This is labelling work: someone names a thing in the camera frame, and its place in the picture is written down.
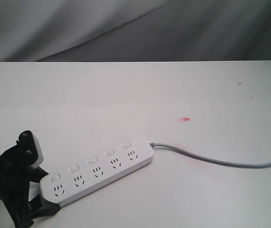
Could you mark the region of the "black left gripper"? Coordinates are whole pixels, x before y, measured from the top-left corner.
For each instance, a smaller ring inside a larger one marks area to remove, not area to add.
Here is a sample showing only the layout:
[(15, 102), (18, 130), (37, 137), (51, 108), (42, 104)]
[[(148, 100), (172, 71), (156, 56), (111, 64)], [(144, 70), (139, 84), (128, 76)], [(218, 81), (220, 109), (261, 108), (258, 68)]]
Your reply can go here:
[(15, 227), (29, 228), (34, 219), (53, 216), (60, 211), (57, 203), (44, 199), (40, 194), (29, 201), (30, 183), (39, 183), (47, 175), (48, 172), (41, 167), (32, 169), (19, 162), (16, 145), (0, 155), (0, 200)]

